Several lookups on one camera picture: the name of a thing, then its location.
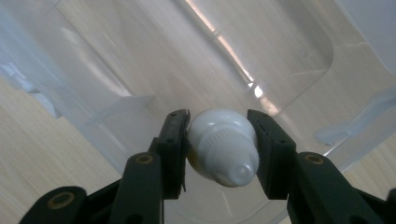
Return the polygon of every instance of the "wooden surface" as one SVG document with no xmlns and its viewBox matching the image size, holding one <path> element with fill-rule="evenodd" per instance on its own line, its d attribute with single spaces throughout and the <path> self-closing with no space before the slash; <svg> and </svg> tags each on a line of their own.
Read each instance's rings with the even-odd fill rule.
<svg viewBox="0 0 396 224">
<path fill-rule="evenodd" d="M 352 118 L 374 93 L 396 85 L 396 77 L 331 1 L 289 2 L 293 7 L 278 1 L 244 7 L 238 1 L 201 1 L 200 12 L 211 15 L 219 28 L 213 34 L 205 23 L 191 25 L 189 15 L 194 14 L 179 12 L 188 5 L 115 2 L 61 1 L 56 10 L 134 94 L 155 95 L 147 108 L 160 121 L 180 108 L 190 109 L 193 116 L 210 107 L 241 113 L 255 108 L 276 116 L 300 151 L 325 153 L 330 147 L 313 139 L 315 130 Z M 216 8 L 221 9 L 219 18 L 232 20 L 219 20 L 211 12 Z M 255 13 L 239 20 L 236 12 L 250 11 Z M 255 27 L 257 21 L 262 30 Z M 202 35 L 205 29 L 209 41 Z M 52 118 L 2 78 L 0 124 L 2 223 L 18 222 L 51 189 L 77 185 L 91 193 L 120 178 L 66 119 Z M 353 186 L 385 198 L 396 187 L 395 157 L 393 135 L 345 176 Z"/>
</svg>

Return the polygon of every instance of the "transparent plastic container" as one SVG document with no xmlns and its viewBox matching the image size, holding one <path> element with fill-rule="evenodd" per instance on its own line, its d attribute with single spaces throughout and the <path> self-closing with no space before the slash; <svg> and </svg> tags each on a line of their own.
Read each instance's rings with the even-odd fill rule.
<svg viewBox="0 0 396 224">
<path fill-rule="evenodd" d="M 396 85 L 333 1 L 2 1 L 0 69 L 119 172 L 180 108 L 193 117 L 213 107 L 266 112 L 299 151 L 340 169 L 395 127 L 385 113 L 331 146 L 314 138 Z M 165 202 L 167 223 L 277 223 L 287 214 L 257 178 L 230 189 L 188 165 L 186 185 Z"/>
</svg>

